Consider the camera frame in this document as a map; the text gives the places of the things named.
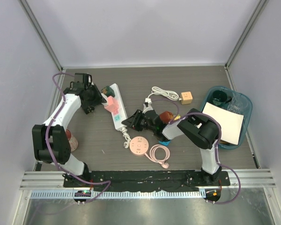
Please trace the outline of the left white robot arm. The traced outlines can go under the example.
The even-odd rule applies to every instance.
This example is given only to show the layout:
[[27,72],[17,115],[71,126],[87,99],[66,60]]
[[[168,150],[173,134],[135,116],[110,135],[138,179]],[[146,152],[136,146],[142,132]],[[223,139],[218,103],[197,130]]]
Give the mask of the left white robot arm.
[[85,187],[91,184],[89,169],[71,153],[66,129],[79,108],[89,114],[106,100],[93,83],[91,74],[76,73],[73,77],[75,81],[61,91],[61,101],[52,115],[32,128],[32,140],[36,160],[54,164],[58,170],[73,177],[80,187]]

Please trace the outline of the long white power strip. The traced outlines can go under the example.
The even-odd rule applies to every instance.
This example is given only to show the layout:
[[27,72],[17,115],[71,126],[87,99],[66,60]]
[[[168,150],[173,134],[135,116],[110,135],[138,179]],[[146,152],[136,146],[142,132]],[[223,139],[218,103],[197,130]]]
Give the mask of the long white power strip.
[[110,85],[110,87],[114,90],[115,98],[119,104],[118,110],[111,113],[113,124],[117,131],[122,132],[123,129],[126,128],[126,126],[121,123],[123,120],[127,119],[126,109],[125,109],[118,85],[116,83],[114,83],[114,84]]

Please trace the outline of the round pink power socket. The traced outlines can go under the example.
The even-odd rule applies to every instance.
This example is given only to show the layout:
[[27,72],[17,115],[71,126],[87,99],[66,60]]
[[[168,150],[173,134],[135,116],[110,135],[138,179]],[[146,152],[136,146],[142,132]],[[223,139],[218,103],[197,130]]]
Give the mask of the round pink power socket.
[[134,137],[129,143],[130,152],[135,156],[144,156],[148,149],[149,143],[145,137]]

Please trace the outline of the black plug adapter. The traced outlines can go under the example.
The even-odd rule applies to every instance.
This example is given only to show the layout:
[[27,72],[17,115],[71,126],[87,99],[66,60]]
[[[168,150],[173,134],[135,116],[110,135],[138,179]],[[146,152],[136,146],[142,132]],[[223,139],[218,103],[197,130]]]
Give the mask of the black plug adapter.
[[92,105],[88,105],[88,106],[86,106],[86,107],[83,108],[85,114],[89,114],[89,113],[93,112],[94,109],[95,109],[95,108],[94,108],[94,106],[92,106]]

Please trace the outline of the pink plug adapter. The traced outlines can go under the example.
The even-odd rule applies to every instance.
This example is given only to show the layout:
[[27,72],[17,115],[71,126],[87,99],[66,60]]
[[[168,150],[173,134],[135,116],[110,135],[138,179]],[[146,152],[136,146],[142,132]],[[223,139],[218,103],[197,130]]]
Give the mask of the pink plug adapter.
[[107,111],[113,113],[119,108],[118,101],[113,96],[109,96],[107,97],[107,103],[104,105],[104,108]]

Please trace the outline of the red cube plug adapter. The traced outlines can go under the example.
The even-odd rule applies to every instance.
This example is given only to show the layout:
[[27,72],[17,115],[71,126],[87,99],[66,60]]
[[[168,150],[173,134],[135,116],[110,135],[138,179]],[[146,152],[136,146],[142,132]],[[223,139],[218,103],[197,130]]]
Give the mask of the red cube plug adapter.
[[164,111],[159,117],[164,124],[167,124],[174,118],[174,114],[169,111]]

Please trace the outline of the blue plug adapter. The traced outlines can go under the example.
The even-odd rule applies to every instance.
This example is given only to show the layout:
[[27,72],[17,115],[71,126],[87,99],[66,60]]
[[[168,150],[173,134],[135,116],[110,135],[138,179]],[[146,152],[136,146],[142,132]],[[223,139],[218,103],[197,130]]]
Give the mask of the blue plug adapter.
[[167,141],[159,141],[159,144],[160,145],[163,145],[163,146],[168,146],[170,144],[171,140],[167,140]]

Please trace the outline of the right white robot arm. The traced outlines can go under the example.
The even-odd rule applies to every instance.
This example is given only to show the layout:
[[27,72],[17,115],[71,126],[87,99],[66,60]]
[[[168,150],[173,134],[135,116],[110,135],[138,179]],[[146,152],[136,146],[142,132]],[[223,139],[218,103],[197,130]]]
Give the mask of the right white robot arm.
[[218,142],[222,132],[221,126],[211,116],[193,108],[175,120],[174,115],[168,111],[158,115],[155,110],[137,110],[121,123],[135,131],[150,130],[159,141],[166,143],[185,135],[200,149],[200,173],[204,183],[213,185],[219,180],[222,166],[218,156]]

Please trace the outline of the orange cube plug adapter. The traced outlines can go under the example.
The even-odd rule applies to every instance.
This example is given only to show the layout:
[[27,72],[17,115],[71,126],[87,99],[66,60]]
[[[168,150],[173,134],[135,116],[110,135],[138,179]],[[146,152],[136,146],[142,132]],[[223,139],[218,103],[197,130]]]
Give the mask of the orange cube plug adapter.
[[190,91],[181,92],[180,102],[181,102],[182,105],[191,104],[192,100],[193,100],[193,97],[192,97],[192,93]]

